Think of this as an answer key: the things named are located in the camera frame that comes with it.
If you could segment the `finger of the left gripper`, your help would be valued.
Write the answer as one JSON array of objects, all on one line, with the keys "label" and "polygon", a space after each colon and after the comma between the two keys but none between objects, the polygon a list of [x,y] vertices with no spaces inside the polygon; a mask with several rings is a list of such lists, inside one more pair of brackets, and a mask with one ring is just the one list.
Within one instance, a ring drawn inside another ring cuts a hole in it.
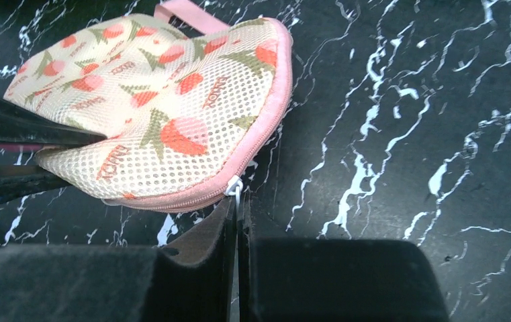
[{"label": "finger of the left gripper", "polygon": [[36,165],[0,165],[0,205],[71,184]]},{"label": "finger of the left gripper", "polygon": [[87,146],[105,139],[103,134],[50,121],[0,98],[0,144]]}]

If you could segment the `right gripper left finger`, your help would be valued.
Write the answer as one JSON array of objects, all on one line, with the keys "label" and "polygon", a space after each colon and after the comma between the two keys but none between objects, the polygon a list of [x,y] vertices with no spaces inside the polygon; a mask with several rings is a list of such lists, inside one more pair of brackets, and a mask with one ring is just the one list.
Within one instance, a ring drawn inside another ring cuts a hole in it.
[{"label": "right gripper left finger", "polygon": [[236,205],[161,248],[0,249],[0,321],[227,321]]}]

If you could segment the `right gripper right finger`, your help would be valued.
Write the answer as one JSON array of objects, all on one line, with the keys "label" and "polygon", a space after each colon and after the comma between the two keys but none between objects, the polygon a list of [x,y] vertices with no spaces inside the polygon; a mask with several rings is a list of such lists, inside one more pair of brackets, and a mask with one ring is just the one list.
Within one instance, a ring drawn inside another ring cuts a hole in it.
[{"label": "right gripper right finger", "polygon": [[448,321],[422,250],[396,239],[281,233],[238,199],[241,321]]}]

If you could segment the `floral pink mesh laundry bag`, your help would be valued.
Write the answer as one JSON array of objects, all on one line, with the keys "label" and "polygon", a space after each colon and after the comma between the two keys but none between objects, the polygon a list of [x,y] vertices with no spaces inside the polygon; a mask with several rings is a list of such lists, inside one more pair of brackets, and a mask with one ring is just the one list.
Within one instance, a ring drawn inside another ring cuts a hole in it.
[{"label": "floral pink mesh laundry bag", "polygon": [[27,60],[4,97],[101,133],[46,148],[43,169],[108,205],[178,213],[230,196],[282,120],[292,37],[278,20],[227,25],[165,1],[82,29]]}]

